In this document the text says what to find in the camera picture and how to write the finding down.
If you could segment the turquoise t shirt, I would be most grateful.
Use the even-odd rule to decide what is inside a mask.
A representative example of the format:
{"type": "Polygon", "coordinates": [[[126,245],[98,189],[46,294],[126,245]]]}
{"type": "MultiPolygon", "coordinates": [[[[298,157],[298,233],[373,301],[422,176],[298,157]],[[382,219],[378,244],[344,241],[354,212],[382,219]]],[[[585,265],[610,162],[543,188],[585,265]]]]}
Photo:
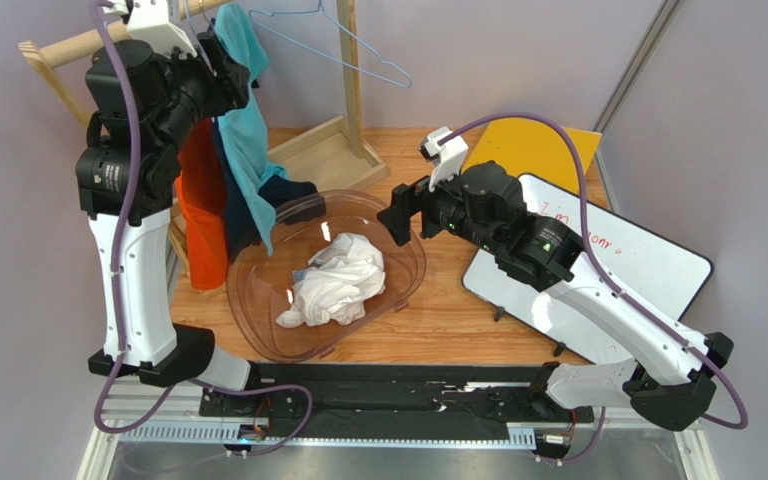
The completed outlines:
{"type": "MultiPolygon", "coordinates": [[[[215,31],[231,58],[249,70],[249,78],[243,82],[243,91],[249,94],[254,80],[267,69],[269,58],[248,14],[237,3],[221,6],[215,31]]],[[[219,117],[214,126],[225,158],[222,168],[227,193],[224,222],[228,249],[238,249],[240,242],[255,231],[272,254],[276,209],[259,190],[275,176],[285,179],[287,172],[268,158],[268,129],[256,98],[251,97],[245,107],[219,117]]]]}

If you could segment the white t shirt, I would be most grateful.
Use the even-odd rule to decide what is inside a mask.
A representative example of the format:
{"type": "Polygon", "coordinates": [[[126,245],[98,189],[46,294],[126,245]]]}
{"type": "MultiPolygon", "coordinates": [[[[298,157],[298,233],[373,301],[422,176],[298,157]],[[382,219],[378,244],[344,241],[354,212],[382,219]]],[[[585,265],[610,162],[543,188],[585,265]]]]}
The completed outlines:
{"type": "Polygon", "coordinates": [[[366,236],[341,233],[294,279],[291,305],[278,315],[278,325],[349,325],[366,315],[366,300],[385,291],[383,254],[366,236]]]}

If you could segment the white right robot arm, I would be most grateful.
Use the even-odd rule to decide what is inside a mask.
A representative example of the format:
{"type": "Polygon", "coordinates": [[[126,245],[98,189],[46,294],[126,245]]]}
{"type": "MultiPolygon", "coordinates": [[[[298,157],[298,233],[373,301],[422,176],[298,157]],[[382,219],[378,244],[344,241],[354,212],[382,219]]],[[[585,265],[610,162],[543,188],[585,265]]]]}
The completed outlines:
{"type": "Polygon", "coordinates": [[[650,423],[682,431],[707,418],[734,347],[720,332],[702,334],[650,311],[587,254],[565,223],[529,211],[521,182],[492,162],[439,184],[423,177],[394,188],[378,220],[397,245],[421,235],[459,237],[494,258],[509,278],[582,314],[629,352],[615,364],[548,362],[532,392],[559,407],[629,407],[650,423]]]}

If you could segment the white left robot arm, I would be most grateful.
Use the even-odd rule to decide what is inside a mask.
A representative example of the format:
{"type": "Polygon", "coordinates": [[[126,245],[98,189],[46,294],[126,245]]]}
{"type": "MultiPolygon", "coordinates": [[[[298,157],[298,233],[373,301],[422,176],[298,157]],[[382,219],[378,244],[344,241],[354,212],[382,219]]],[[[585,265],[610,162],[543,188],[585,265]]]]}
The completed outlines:
{"type": "Polygon", "coordinates": [[[105,50],[86,74],[96,103],[87,147],[76,163],[104,275],[107,333],[88,360],[96,375],[135,375],[146,385],[200,381],[240,391],[251,365],[217,346],[213,331],[170,317],[166,241],[178,160],[196,126],[245,107],[248,69],[217,34],[198,35],[201,52],[163,55],[141,40],[115,43],[132,92],[125,95],[105,50]]]}

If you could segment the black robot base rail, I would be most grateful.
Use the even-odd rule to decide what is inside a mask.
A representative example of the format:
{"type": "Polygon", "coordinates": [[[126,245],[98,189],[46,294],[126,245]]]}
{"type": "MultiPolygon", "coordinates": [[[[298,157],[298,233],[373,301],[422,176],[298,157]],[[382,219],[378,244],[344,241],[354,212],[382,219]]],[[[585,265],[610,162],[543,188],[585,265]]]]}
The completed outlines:
{"type": "Polygon", "coordinates": [[[530,366],[270,364],[252,398],[178,389],[163,413],[190,419],[257,419],[282,437],[333,440],[502,441],[515,423],[591,425],[589,408],[553,406],[529,388],[530,366]]]}

